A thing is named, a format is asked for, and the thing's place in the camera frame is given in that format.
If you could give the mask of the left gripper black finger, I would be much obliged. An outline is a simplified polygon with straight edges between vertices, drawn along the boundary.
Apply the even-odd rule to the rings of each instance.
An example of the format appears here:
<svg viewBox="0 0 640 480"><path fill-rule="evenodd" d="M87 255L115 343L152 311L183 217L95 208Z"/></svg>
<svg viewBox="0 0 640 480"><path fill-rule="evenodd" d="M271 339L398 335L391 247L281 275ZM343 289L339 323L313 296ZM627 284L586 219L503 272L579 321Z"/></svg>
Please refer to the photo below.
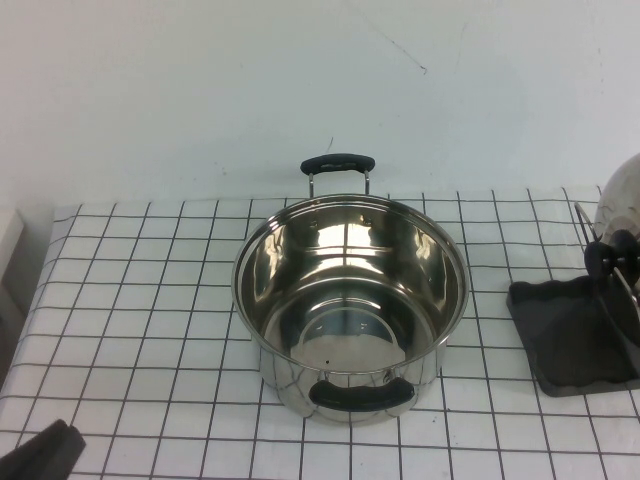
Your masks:
<svg viewBox="0 0 640 480"><path fill-rule="evenodd" d="M1 479L16 479L18 473L25 469L30 461L35 460L51 446L67 428L68 425L63 420L58 419L26 443L2 456Z"/></svg>
<svg viewBox="0 0 640 480"><path fill-rule="evenodd" d="M86 447L76 427L68 425L66 431L35 460L30 461L20 479L67 479Z"/></svg>

